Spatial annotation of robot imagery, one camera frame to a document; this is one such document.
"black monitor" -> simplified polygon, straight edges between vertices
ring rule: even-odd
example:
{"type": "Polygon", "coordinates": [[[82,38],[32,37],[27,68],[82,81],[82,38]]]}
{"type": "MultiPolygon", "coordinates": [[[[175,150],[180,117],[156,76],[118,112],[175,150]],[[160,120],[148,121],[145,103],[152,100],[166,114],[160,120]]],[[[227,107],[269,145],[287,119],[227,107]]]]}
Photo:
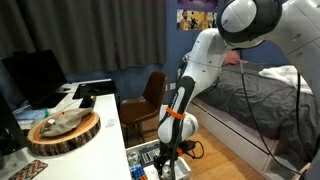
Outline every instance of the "black monitor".
{"type": "Polygon", "coordinates": [[[53,108],[67,93],[56,91],[67,82],[52,50],[2,60],[32,109],[53,108]]]}
{"type": "Polygon", "coordinates": [[[25,145],[26,138],[23,131],[0,92],[0,153],[7,155],[25,145]]]}

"tree slice board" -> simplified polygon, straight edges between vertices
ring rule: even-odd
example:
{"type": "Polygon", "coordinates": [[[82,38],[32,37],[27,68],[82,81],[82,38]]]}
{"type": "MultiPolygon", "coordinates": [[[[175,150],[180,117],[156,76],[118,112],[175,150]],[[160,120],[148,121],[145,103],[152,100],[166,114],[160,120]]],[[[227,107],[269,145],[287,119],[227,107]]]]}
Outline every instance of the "tree slice board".
{"type": "Polygon", "coordinates": [[[29,131],[28,147],[32,153],[41,156],[54,156],[72,151],[90,141],[100,129],[99,115],[96,112],[91,112],[84,116],[79,126],[72,131],[56,137],[41,137],[40,130],[44,123],[62,115],[62,113],[57,113],[49,116],[29,131]]]}

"picture on wall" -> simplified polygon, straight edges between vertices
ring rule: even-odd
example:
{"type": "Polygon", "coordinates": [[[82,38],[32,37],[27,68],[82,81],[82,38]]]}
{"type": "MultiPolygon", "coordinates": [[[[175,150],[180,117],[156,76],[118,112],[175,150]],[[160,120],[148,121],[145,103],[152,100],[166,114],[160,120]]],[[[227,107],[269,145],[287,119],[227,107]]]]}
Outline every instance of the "picture on wall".
{"type": "Polygon", "coordinates": [[[191,7],[216,8],[218,0],[177,0],[178,3],[191,7]]]}
{"type": "Polygon", "coordinates": [[[205,11],[177,10],[177,30],[205,30],[216,27],[217,14],[205,11]]]}

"brown chair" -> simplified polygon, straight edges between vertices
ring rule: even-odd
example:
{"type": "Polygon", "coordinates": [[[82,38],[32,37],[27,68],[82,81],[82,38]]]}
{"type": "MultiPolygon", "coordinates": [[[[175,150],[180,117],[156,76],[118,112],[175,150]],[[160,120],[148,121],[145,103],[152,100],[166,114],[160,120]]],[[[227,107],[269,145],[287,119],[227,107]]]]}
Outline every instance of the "brown chair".
{"type": "Polygon", "coordinates": [[[130,126],[138,127],[139,134],[143,142],[145,142],[142,122],[159,115],[167,79],[164,73],[153,72],[148,79],[142,96],[127,99],[120,103],[119,118],[122,125],[127,129],[127,143],[129,136],[128,128],[130,126]]]}

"wooden floor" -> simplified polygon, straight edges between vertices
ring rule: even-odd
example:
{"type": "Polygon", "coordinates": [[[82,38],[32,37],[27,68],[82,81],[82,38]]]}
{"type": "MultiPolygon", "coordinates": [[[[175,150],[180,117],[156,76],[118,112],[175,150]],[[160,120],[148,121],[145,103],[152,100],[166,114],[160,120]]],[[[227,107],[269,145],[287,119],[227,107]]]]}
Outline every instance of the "wooden floor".
{"type": "MultiPolygon", "coordinates": [[[[143,124],[143,128],[144,130],[156,129],[156,124],[156,119],[148,121],[143,124]]],[[[145,134],[145,138],[146,141],[157,139],[156,131],[145,134]]],[[[264,179],[202,126],[189,139],[200,141],[205,150],[205,154],[201,159],[192,159],[187,155],[183,155],[184,160],[191,168],[191,180],[264,179]]],[[[138,135],[130,136],[129,146],[138,145],[139,143],[141,141],[138,135]]],[[[195,153],[196,155],[200,155],[200,146],[197,145],[195,153]]]]}

